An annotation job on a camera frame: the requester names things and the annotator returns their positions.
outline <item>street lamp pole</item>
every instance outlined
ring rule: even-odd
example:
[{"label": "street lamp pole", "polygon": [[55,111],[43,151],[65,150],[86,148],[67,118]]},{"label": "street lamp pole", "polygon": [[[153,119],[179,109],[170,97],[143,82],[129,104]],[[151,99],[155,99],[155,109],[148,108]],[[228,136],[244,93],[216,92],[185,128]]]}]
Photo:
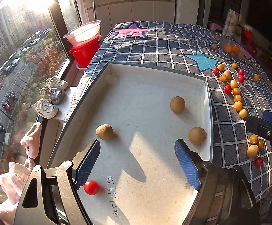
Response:
[{"label": "street lamp pole", "polygon": [[6,115],[7,117],[8,117],[8,119],[10,119],[12,122],[15,122],[11,117],[9,117],[3,110],[1,110],[0,109],[0,111],[4,114],[4,115]]}]

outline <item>white sneaker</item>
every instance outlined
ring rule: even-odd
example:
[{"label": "white sneaker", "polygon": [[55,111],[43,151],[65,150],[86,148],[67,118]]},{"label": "white sneaker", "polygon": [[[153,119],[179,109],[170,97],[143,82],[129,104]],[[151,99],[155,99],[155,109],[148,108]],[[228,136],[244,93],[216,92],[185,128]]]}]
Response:
[{"label": "white sneaker", "polygon": [[39,101],[37,101],[34,105],[34,108],[36,112],[38,112],[42,117],[46,119],[53,118],[59,110],[58,107],[50,104],[50,102],[46,102],[44,99],[40,99]]},{"label": "white sneaker", "polygon": [[68,83],[65,80],[61,80],[57,76],[53,76],[46,80],[46,85],[50,86],[51,88],[58,88],[60,90],[65,90],[68,86]]},{"label": "white sneaker", "polygon": [[51,101],[53,104],[57,105],[63,99],[65,92],[60,89],[45,86],[44,88],[39,90],[39,94],[41,95],[41,98],[43,98],[46,102]]}]

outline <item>white plastic basin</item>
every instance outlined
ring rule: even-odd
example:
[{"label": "white plastic basin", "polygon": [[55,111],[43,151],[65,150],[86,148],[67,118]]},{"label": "white plastic basin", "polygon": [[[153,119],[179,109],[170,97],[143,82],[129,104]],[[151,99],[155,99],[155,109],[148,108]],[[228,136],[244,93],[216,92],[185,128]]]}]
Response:
[{"label": "white plastic basin", "polygon": [[73,46],[80,46],[86,43],[87,40],[100,34],[101,20],[89,22],[69,31],[64,38],[67,38]]}]

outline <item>grid pattern fabric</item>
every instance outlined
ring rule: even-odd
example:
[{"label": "grid pattern fabric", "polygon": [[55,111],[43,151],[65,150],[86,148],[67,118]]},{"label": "grid pattern fabric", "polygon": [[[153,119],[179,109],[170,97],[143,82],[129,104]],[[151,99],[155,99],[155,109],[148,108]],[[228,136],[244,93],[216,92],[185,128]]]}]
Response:
[{"label": "grid pattern fabric", "polygon": [[[130,24],[130,22],[117,24],[114,29],[126,28]],[[133,36],[112,40],[116,33],[111,31],[108,34],[80,80],[64,124],[68,121],[82,95],[108,61],[155,65],[203,76],[207,79],[212,102],[213,163],[224,168],[240,165],[251,185],[256,201],[259,201],[272,187],[272,151],[269,141],[263,140],[264,150],[260,151],[263,165],[254,166],[253,160],[250,160],[246,154],[252,133],[246,130],[245,119],[241,119],[238,112],[234,110],[232,95],[227,95],[222,90],[227,82],[221,82],[211,70],[199,73],[196,62],[183,54],[195,54],[196,50],[199,50],[206,57],[219,60],[219,63],[224,65],[224,70],[231,71],[235,80],[238,77],[237,70],[239,69],[233,69],[231,64],[236,61],[239,68],[245,70],[246,81],[239,84],[239,88],[243,108],[250,115],[261,118],[263,111],[272,112],[272,91],[269,86],[263,79],[258,82],[253,80],[257,72],[246,61],[234,60],[221,49],[212,50],[211,44],[219,43],[212,36],[212,31],[199,25],[149,21],[138,21],[138,24],[140,28],[152,29],[145,33],[148,37],[146,40]],[[250,62],[266,77],[255,60],[251,59]]]}]

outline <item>teal star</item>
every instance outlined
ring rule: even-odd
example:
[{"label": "teal star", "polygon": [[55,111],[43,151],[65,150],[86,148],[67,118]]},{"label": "teal star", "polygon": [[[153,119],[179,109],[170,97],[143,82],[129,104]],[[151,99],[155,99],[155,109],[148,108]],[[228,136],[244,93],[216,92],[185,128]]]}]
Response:
[{"label": "teal star", "polygon": [[198,50],[196,51],[195,55],[186,54],[183,55],[196,62],[199,72],[203,72],[207,69],[212,70],[213,68],[215,68],[215,65],[219,62],[219,60],[206,57],[203,53],[201,53]]}]

